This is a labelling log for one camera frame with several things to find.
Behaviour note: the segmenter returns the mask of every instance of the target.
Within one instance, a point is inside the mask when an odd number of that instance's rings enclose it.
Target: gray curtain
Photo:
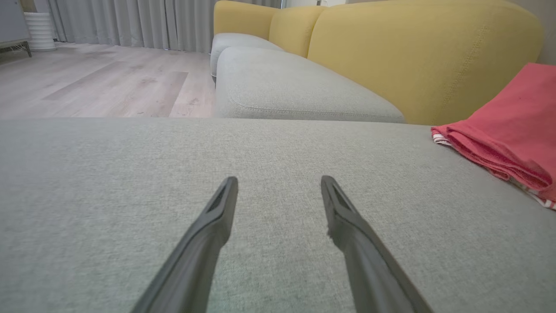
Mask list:
[[[48,0],[58,40],[209,53],[217,0]],[[242,0],[280,7],[279,0]]]

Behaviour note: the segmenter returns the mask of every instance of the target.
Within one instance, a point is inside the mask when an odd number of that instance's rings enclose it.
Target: laminate floor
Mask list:
[[[51,52],[0,54],[0,119],[212,116],[210,56],[162,49],[57,43]]]

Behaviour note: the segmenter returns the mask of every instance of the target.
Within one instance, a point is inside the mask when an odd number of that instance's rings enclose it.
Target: striped cloth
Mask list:
[[[452,144],[450,143],[450,141],[448,139],[444,138],[444,136],[442,136],[441,133],[435,131],[434,129],[433,129],[433,140],[434,140],[434,143],[436,143],[436,144],[452,146]],[[518,182],[513,177],[510,177],[508,181],[510,181],[511,183],[516,185],[517,187],[523,189],[523,191],[527,192],[527,194],[530,195],[531,197],[533,197],[533,199],[535,199],[541,206],[556,211],[556,202],[540,197],[539,196],[539,192],[540,192],[539,190],[531,189],[531,188],[527,187],[526,185]]]
[[[468,119],[431,128],[492,175],[556,211],[556,66],[527,64]]]

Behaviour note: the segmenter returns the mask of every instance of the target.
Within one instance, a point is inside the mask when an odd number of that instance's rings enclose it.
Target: sofa seam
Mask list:
[[[454,93],[455,93],[455,90],[457,89],[457,86],[459,86],[461,84],[461,82],[463,80],[463,76],[469,71],[469,68],[470,68],[470,65],[471,65],[471,60],[473,59],[473,57],[475,56],[477,51],[480,50],[480,47],[483,45],[484,35],[485,35],[485,32],[487,31],[487,28],[488,28],[487,24],[483,22],[483,25],[481,26],[481,28],[479,30],[479,35],[477,36],[477,39],[473,43],[473,46],[471,47],[471,50],[469,51],[469,53],[465,57],[465,60],[463,61],[461,70],[459,71],[456,79],[454,80],[454,82],[450,86],[449,92],[444,96],[444,99],[442,101],[442,106],[440,107],[440,109],[438,110],[438,112],[436,113],[434,118],[432,119],[433,124],[436,124],[436,121],[438,120],[439,116],[446,109],[446,106],[448,105],[448,102],[451,101],[454,98]]]
[[[334,113],[334,112],[327,112],[327,111],[295,111],[295,110],[259,109],[259,108],[256,108],[256,107],[249,107],[249,106],[241,105],[230,97],[228,97],[228,99],[230,100],[230,102],[232,102],[233,104],[235,104],[239,107],[242,107],[242,108],[247,109],[247,110],[253,110],[253,111],[271,111],[271,112],[280,112],[280,113],[301,113],[301,114],[321,114],[321,115],[332,115],[332,116],[341,116],[341,115],[379,116],[379,117],[382,117],[382,118],[402,118],[402,119],[405,119],[403,114],[401,114],[401,115],[372,114],[371,115],[371,114],[360,114],[360,113]]]
[[[319,15],[315,19],[315,22],[312,24],[311,31],[310,31],[310,36],[309,36],[309,42],[307,43],[307,53],[304,56],[304,58],[306,58],[306,59],[309,59],[309,49],[311,48],[312,33],[314,32],[315,25],[319,21],[319,18],[324,11],[325,11],[325,9],[323,9],[322,11],[319,12]]]

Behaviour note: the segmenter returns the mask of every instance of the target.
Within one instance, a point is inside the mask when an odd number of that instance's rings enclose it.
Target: red towel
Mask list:
[[[470,118],[431,130],[435,143],[556,209],[556,66],[527,64]]]

